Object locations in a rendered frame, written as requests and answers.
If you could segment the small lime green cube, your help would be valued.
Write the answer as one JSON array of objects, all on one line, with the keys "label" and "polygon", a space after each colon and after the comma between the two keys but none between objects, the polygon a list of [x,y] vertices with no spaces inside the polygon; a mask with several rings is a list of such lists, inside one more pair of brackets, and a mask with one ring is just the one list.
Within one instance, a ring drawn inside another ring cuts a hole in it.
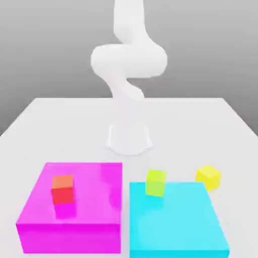
[{"label": "small lime green cube", "polygon": [[150,196],[163,197],[165,191],[165,179],[165,171],[149,169],[146,179],[146,194]]}]

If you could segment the small red cube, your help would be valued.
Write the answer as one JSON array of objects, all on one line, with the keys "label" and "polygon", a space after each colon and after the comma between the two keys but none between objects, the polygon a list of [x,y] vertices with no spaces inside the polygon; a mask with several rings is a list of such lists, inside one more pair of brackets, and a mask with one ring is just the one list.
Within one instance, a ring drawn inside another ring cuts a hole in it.
[{"label": "small red cube", "polygon": [[54,176],[51,193],[55,205],[73,203],[75,201],[73,176],[71,174]]}]

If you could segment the small yellow cube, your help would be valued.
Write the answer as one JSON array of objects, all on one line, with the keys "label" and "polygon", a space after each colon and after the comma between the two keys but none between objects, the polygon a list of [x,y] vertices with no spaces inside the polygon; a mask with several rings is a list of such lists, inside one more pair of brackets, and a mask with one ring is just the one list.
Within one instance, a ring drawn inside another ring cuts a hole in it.
[{"label": "small yellow cube", "polygon": [[207,191],[219,187],[221,172],[211,165],[206,165],[197,169],[195,181],[203,182]]}]

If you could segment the large magenta box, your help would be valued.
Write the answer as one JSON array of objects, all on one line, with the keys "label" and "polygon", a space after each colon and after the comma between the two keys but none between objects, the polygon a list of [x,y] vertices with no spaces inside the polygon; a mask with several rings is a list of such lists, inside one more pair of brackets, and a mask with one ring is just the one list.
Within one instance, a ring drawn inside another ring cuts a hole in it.
[{"label": "large magenta box", "polygon": [[[72,175],[73,203],[52,200],[52,178]],[[44,165],[16,228],[24,253],[120,253],[121,163]]]}]

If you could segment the large cyan box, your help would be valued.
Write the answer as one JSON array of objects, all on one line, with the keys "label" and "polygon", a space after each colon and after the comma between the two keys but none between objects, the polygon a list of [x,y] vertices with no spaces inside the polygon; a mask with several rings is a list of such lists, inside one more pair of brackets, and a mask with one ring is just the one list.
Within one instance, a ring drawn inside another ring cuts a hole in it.
[{"label": "large cyan box", "polygon": [[130,258],[228,258],[230,248],[201,182],[168,182],[163,197],[130,183]]}]

